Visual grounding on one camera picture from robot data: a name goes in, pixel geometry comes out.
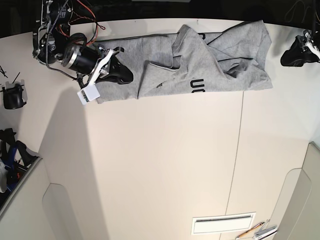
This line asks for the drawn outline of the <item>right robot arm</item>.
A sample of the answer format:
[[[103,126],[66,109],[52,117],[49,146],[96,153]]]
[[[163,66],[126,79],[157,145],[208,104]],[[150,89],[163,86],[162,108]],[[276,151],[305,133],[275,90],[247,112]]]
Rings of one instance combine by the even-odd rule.
[[[71,25],[80,20],[94,24],[92,37],[70,32]],[[98,23],[87,0],[43,0],[36,25],[33,57],[48,69],[77,81],[80,88],[100,82],[126,85],[134,80],[133,73],[116,57],[124,49],[107,49],[98,44],[99,30],[105,27]]]

